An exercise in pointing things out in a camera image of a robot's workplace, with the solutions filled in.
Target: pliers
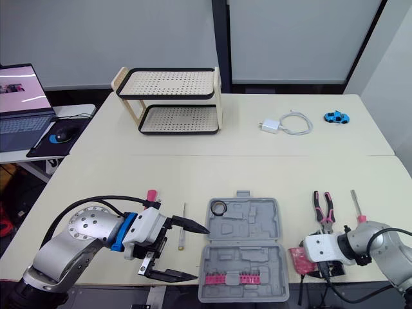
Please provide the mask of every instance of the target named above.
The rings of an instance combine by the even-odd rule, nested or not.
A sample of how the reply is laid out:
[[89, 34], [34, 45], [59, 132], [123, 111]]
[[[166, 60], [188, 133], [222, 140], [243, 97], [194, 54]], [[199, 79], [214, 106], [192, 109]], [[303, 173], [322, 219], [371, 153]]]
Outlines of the pliers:
[[324, 198], [328, 204], [327, 216], [323, 214], [322, 208], [319, 206], [319, 192], [314, 192], [314, 207], [316, 212], [316, 221], [322, 225], [323, 232], [325, 234], [333, 233], [332, 225], [335, 222], [335, 216], [333, 215], [333, 203], [329, 192], [324, 193]]

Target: white charging cable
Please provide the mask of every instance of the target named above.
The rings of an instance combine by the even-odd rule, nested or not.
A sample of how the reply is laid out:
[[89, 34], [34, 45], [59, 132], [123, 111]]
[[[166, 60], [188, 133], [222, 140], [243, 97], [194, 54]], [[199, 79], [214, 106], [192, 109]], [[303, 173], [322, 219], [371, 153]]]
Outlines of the white charging cable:
[[[304, 131], [294, 132], [294, 131], [291, 131], [285, 128], [282, 124], [282, 121], [285, 118], [291, 117], [291, 116], [297, 116], [299, 118], [302, 118], [304, 121], [306, 121], [306, 124], [308, 125], [308, 129]], [[311, 133], [312, 130], [314, 129], [314, 125], [312, 124], [312, 122], [310, 121], [308, 117], [306, 117], [304, 114], [298, 111], [294, 111], [293, 109], [290, 110], [289, 114], [283, 115], [279, 120], [265, 119], [263, 123], [259, 124], [259, 127], [262, 131], [266, 131], [270, 133], [277, 133], [277, 131], [280, 129], [283, 132], [290, 134], [290, 135], [305, 135], [305, 134]]]

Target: laptop keyboard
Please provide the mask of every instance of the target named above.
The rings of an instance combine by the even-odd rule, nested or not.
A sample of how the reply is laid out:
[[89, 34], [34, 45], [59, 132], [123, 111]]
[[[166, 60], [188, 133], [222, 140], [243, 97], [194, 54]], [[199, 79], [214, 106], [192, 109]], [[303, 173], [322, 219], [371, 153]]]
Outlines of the laptop keyboard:
[[0, 134], [38, 131], [50, 119], [46, 117], [10, 119], [0, 121]]

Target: desk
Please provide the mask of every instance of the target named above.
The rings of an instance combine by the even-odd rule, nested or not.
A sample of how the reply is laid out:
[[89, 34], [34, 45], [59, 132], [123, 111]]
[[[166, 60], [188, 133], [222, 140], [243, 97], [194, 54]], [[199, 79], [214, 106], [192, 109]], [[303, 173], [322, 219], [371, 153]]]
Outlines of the desk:
[[[357, 95], [223, 94], [221, 102], [223, 129], [215, 135], [148, 136], [138, 131], [120, 99], [115, 93], [111, 93], [83, 132], [82, 138], [73, 146], [71, 154], [104, 152], [194, 156], [394, 155]], [[160, 101], [146, 100], [145, 103], [159, 104]], [[290, 112], [290, 109], [304, 113], [314, 123], [312, 133], [292, 136], [279, 132], [274, 135], [259, 130], [258, 124], [263, 119], [279, 119]], [[324, 114], [335, 109], [347, 113], [351, 117], [351, 122], [325, 122]], [[285, 125], [296, 130], [306, 127], [305, 122], [297, 117], [286, 119]]]
[[[412, 179], [395, 156], [335, 157], [255, 157], [255, 156], [142, 156], [71, 154], [57, 169], [40, 195], [23, 226], [0, 260], [1, 279], [18, 280], [31, 263], [53, 219], [63, 208], [82, 198], [123, 194], [145, 197], [157, 189], [166, 216], [186, 214], [205, 223], [207, 203], [215, 197], [233, 197], [237, 190], [250, 190], [253, 197], [274, 197], [279, 203], [281, 239], [285, 247], [296, 247], [302, 238], [319, 229], [312, 206], [314, 190], [330, 191], [335, 204], [334, 230], [347, 224], [356, 227], [356, 210], [350, 189], [358, 194], [362, 211], [370, 220], [410, 229]], [[123, 211], [140, 212], [129, 202], [114, 202]], [[66, 225], [70, 215], [59, 226]], [[178, 251], [179, 228], [168, 232], [168, 241], [156, 269], [171, 268], [197, 274], [205, 236], [186, 233], [185, 250]], [[412, 245], [410, 238], [404, 243]], [[291, 283], [300, 276], [288, 256]], [[140, 260], [126, 261], [122, 253], [103, 248], [77, 281], [80, 284], [164, 285], [138, 276]], [[346, 267], [347, 274], [335, 281], [385, 280], [375, 263], [366, 267]], [[306, 282], [320, 282], [308, 278]]]
[[[94, 104], [79, 104], [79, 105], [67, 105], [67, 106], [55, 106], [53, 107], [56, 116], [58, 117], [68, 117], [73, 115], [79, 114], [89, 114], [91, 116], [94, 115], [96, 111], [96, 106]], [[44, 133], [39, 138], [39, 141], [42, 137], [50, 130], [50, 128], [54, 125], [54, 122], [51, 123]], [[4, 153], [0, 153], [0, 164], [7, 164], [7, 163], [17, 163], [22, 168], [26, 169], [28, 172], [32, 173], [34, 176], [40, 178], [44, 182], [48, 182], [50, 179], [50, 175], [46, 174], [36, 165], [31, 164], [32, 161], [44, 161], [50, 159], [60, 159], [64, 158], [64, 156], [38, 156], [38, 157], [30, 157], [28, 158], [26, 155], [30, 151], [30, 149], [18, 150], [18, 151], [7, 151]]]

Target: laptop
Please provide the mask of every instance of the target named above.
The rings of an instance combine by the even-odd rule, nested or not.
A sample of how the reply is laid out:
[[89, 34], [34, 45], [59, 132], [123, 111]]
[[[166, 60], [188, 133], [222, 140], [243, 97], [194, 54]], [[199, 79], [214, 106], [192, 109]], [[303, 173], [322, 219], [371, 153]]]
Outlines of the laptop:
[[0, 67], [0, 152], [30, 149], [54, 116], [31, 64]]

